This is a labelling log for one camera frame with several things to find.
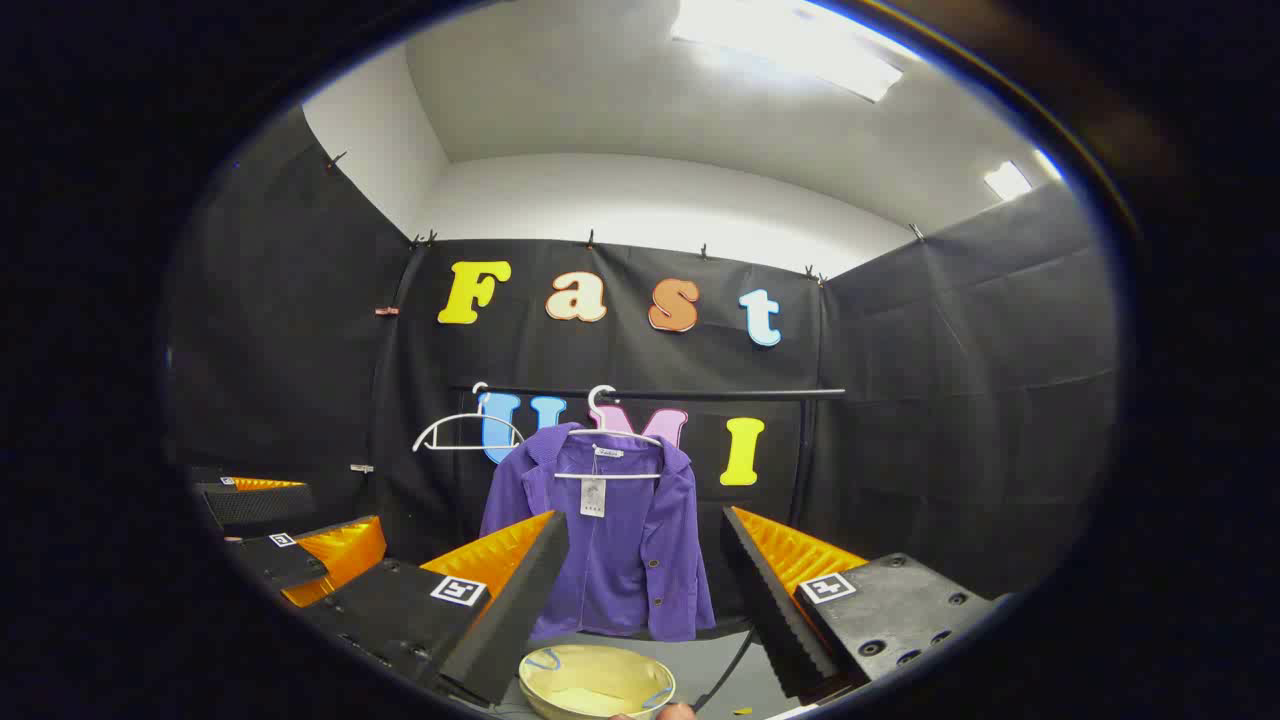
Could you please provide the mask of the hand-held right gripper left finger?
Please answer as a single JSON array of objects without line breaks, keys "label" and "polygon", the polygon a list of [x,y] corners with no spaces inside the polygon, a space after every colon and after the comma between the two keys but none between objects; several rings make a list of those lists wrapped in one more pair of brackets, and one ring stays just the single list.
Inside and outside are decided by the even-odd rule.
[{"label": "hand-held right gripper left finger", "polygon": [[298,615],[415,689],[498,705],[570,551],[567,516],[535,515],[422,565],[379,559],[298,592]]}]

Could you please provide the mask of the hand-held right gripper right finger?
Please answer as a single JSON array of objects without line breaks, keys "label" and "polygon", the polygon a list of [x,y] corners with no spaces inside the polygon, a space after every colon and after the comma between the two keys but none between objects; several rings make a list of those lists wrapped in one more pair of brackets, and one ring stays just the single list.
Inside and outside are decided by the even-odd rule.
[{"label": "hand-held right gripper right finger", "polygon": [[745,509],[721,548],[786,696],[827,701],[950,647],[1005,602],[905,553],[863,559]]}]

